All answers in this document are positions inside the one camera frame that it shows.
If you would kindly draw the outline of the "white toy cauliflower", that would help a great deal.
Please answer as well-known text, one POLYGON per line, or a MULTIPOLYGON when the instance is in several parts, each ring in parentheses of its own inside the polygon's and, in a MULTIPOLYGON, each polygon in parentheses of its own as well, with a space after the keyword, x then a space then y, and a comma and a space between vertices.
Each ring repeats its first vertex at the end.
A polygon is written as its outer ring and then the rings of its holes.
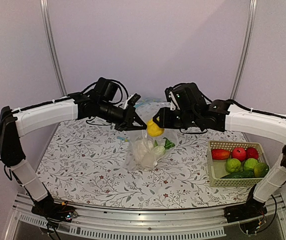
POLYGON ((135 160, 139 163, 145 156, 145 154, 148 152, 148 144, 145 140, 137 140, 135 141, 133 145, 133 154, 135 157, 135 160))

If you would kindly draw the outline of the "white toy radish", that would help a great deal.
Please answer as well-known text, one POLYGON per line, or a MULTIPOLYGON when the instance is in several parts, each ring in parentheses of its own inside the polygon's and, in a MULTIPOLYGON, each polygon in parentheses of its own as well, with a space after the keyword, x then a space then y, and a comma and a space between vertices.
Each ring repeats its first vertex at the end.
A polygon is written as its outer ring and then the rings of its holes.
POLYGON ((160 159, 163 155, 166 154, 167 151, 173 149, 176 146, 175 143, 167 137, 163 137, 162 140, 149 140, 148 143, 152 144, 149 146, 149 152, 155 160, 160 159))

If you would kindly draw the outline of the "frosted white zip top bag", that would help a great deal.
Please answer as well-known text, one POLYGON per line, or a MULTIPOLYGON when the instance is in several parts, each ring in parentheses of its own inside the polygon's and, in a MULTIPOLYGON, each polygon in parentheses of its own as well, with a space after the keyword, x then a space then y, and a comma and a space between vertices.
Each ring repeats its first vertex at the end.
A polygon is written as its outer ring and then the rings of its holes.
POLYGON ((175 131, 173 130, 165 130, 164 133, 161 136, 158 137, 151 137, 148 135, 146 130, 138 130, 138 131, 134 131, 131 132, 129 134, 129 145, 127 148, 127 153, 126 153, 126 158, 125 158, 125 162, 124 162, 124 168, 127 169, 128 171, 136 171, 136 170, 142 170, 142 171, 149 171, 149 170, 153 170, 157 165, 158 162, 166 157, 169 157, 170 154, 173 153, 174 149, 177 147, 178 145, 178 137, 175 131), (175 143, 175 147, 169 151, 166 152, 165 155, 163 155, 160 159, 155 160, 150 152, 148 151, 145 156, 143 157, 143 159, 141 160, 141 162, 137 162, 135 160, 134 154, 133 154, 133 145, 135 143, 135 141, 137 140, 145 140, 148 144, 148 147, 150 147, 152 144, 148 143, 148 141, 153 142, 154 140, 162 140, 163 137, 166 137, 168 139, 170 139, 171 141, 173 141, 175 143))

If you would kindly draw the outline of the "light green toy apple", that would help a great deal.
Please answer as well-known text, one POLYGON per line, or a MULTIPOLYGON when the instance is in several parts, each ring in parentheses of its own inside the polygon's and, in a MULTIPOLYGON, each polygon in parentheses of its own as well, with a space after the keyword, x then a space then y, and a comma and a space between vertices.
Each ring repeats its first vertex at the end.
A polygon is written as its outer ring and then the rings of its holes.
POLYGON ((230 158, 226 161, 226 171, 228 173, 237 173, 241 170, 242 163, 237 158, 230 158))

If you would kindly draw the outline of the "green toy avocado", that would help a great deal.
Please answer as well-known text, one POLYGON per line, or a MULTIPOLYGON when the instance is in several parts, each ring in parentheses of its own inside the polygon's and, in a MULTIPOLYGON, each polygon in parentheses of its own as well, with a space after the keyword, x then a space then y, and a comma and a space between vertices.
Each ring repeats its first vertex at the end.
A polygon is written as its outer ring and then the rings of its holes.
POLYGON ((269 170, 270 167, 266 163, 259 162, 254 166, 254 176, 256 178, 263 178, 266 176, 269 170))

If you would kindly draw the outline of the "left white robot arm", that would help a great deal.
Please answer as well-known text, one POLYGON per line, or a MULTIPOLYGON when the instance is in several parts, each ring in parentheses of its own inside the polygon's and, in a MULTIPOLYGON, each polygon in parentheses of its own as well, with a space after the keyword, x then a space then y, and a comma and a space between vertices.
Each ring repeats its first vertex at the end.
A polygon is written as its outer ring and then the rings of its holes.
POLYGON ((125 90, 124 84, 114 79, 99 78, 82 91, 70 93, 58 99, 44 101, 22 108, 5 106, 0 111, 0 162, 10 170, 19 183, 36 202, 38 209, 46 216, 57 213, 49 191, 37 177, 34 162, 28 156, 33 150, 24 147, 35 144, 35 149, 45 147, 43 137, 50 136, 46 130, 55 125, 73 120, 98 117, 114 125, 117 131, 146 129, 135 108, 140 95, 125 94, 125 101, 113 101, 118 90, 125 90))

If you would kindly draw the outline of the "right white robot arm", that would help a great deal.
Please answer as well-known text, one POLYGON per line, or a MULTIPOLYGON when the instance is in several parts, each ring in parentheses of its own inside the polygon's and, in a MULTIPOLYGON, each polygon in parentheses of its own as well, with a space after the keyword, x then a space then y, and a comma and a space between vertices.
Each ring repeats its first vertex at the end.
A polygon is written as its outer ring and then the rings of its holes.
POLYGON ((194 82, 179 83, 165 89, 169 107, 163 107, 153 121, 163 129, 186 130, 197 127, 202 132, 241 132, 271 139, 284 145, 267 175, 252 188, 241 214, 252 218, 270 196, 286 183, 286 114, 267 112, 241 105, 235 100, 209 100, 194 82))

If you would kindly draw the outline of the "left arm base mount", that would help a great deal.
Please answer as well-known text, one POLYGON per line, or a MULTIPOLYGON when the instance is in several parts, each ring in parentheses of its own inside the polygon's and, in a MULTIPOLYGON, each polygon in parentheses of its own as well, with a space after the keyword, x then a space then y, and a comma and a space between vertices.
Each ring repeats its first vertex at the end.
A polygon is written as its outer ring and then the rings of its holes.
POLYGON ((52 195, 47 191, 47 195, 42 200, 36 201, 31 195, 29 197, 33 201, 31 212, 33 214, 43 216, 55 222, 71 222, 78 216, 76 208, 69 205, 68 201, 55 203, 52 195))

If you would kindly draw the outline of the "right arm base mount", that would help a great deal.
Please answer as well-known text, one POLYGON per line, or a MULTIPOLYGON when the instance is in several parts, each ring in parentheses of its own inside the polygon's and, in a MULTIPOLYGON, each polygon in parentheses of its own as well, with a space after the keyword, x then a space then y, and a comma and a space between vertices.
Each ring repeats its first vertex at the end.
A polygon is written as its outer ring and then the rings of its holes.
POLYGON ((224 208, 224 217, 228 223, 256 218, 267 213, 265 203, 254 199, 254 187, 250 190, 245 203, 224 208))

